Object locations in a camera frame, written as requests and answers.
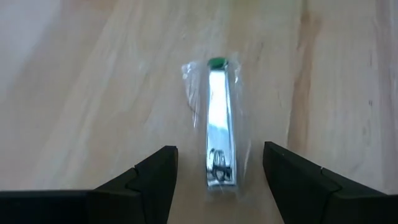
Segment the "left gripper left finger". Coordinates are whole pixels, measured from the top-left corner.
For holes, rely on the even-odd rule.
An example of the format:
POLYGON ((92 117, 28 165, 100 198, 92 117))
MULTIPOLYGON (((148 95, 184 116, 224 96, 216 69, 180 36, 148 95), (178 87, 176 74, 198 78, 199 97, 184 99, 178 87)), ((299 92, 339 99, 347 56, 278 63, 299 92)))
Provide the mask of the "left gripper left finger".
POLYGON ((162 147, 88 193, 88 222, 167 223, 177 171, 177 147, 162 147))

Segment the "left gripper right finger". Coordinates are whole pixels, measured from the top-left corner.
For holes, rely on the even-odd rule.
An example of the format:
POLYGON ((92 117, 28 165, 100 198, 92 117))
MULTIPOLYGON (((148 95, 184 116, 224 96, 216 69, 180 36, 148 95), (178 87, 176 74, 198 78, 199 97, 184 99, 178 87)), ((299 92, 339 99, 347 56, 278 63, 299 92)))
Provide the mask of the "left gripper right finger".
POLYGON ((285 223, 397 223, 397 196, 323 168, 273 142, 263 168, 285 223))

